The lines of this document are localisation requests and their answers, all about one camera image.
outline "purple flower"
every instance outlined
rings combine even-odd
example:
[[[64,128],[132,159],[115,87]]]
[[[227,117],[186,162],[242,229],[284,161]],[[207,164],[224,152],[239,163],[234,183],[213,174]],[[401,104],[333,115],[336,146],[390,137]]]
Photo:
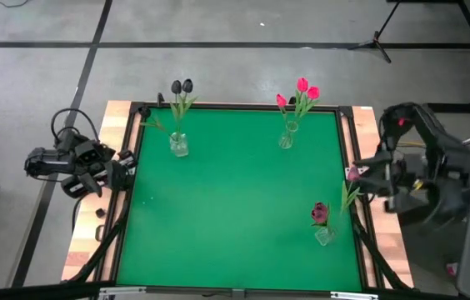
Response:
[[[346,176],[346,179],[349,182],[356,181],[361,177],[361,174],[359,174],[359,169],[358,167],[350,167],[350,172],[348,172],[348,175]]]
[[[322,202],[315,203],[315,208],[311,211],[311,218],[319,225],[325,225],[328,222],[329,209]]]

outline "wooden table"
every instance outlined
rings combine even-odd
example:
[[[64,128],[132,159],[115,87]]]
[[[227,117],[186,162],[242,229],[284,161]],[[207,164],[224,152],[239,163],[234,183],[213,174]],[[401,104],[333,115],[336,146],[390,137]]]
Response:
[[[125,128],[128,123],[128,114],[132,102],[130,101],[109,101],[102,120],[100,129],[100,140],[110,148],[120,150],[123,143]],[[357,134],[357,143],[361,158],[369,158],[374,154],[379,141],[378,128],[376,125],[374,112],[371,107],[352,107],[353,123]],[[133,150],[137,131],[139,128],[140,116],[137,114],[133,120],[132,137],[129,149]],[[355,141],[350,138],[351,128],[348,118],[342,117],[342,125],[347,146],[347,156],[350,163],[354,158]],[[111,191],[103,189],[102,197],[88,195],[82,200],[76,221],[76,228],[72,235],[72,241],[68,250],[67,260],[62,272],[62,279],[69,279],[74,276],[81,266],[87,262],[90,256],[98,247],[99,243],[95,239],[95,232],[99,226],[103,226],[105,218],[98,218],[95,211],[99,208],[108,210]],[[123,192],[117,198],[116,215],[120,213],[122,206]],[[357,205],[359,216],[363,220],[361,205]],[[403,244],[402,232],[396,214],[389,214],[383,211],[383,200],[375,199],[371,203],[372,221],[375,229],[377,246],[385,257],[391,268],[410,287],[413,286],[411,271],[409,269],[408,257]],[[107,250],[100,279],[109,279],[109,270],[113,263],[114,243]],[[367,268],[367,279],[370,287],[376,287],[373,263],[368,250],[363,246],[365,264]]]

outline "tripod stand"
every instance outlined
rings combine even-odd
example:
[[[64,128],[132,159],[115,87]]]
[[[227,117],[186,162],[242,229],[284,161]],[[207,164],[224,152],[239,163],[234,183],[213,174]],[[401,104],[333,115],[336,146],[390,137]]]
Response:
[[[387,20],[385,20],[385,23],[381,27],[381,29],[379,29],[379,31],[376,31],[374,33],[374,36],[372,37],[372,40],[368,40],[366,42],[361,42],[361,43],[359,43],[359,44],[357,44],[353,47],[350,47],[348,50],[355,50],[355,49],[360,49],[360,48],[377,48],[377,50],[379,50],[379,52],[382,53],[383,58],[385,58],[385,61],[387,61],[387,63],[391,63],[391,58],[385,52],[385,49],[382,47],[382,44],[379,43],[379,37],[382,35],[383,30],[387,26],[387,23],[391,20],[391,18],[393,17],[394,12],[396,12],[396,8],[398,8],[398,5],[400,5],[401,2],[402,2],[402,0],[398,0],[396,2],[394,7],[392,8],[391,13],[387,17]]]

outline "tulip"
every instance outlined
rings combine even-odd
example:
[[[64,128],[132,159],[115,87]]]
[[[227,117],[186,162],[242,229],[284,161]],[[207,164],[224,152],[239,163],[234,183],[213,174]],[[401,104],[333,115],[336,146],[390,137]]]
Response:
[[[277,105],[280,107],[280,108],[284,108],[285,105],[287,105],[287,100],[285,99],[284,96],[282,96],[281,94],[278,94],[276,96],[276,102],[277,102]]]
[[[300,93],[303,93],[305,91],[308,90],[308,85],[309,85],[309,82],[306,78],[304,77],[301,77],[300,79],[298,79],[298,91],[300,91]]]
[[[172,82],[172,86],[170,89],[172,90],[172,93],[175,93],[178,95],[182,93],[182,83],[179,80],[174,80],[174,82]]]
[[[358,180],[360,177],[361,177],[361,174],[359,174],[358,167],[350,167],[350,171],[348,172],[346,179],[349,182],[352,182],[352,181]]]
[[[315,208],[316,210],[324,210],[328,209],[322,202],[316,202],[315,203]]]
[[[185,93],[193,92],[193,81],[191,79],[185,79],[185,81],[183,82],[183,91]]]
[[[320,96],[320,90],[318,87],[310,87],[309,91],[307,91],[307,96],[311,100],[317,99]]]
[[[311,212],[311,218],[315,221],[318,225],[325,225],[328,221],[328,210],[316,210],[313,209]]]

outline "black tulip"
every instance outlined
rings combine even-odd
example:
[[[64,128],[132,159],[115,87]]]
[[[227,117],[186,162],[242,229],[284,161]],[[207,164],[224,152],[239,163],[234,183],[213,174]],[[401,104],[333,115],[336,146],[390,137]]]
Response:
[[[170,88],[172,89],[172,93],[182,93],[182,83],[179,80],[174,80],[174,82],[172,82],[172,87]]]
[[[191,79],[185,79],[185,81],[183,82],[183,91],[185,93],[193,92],[193,81]]]

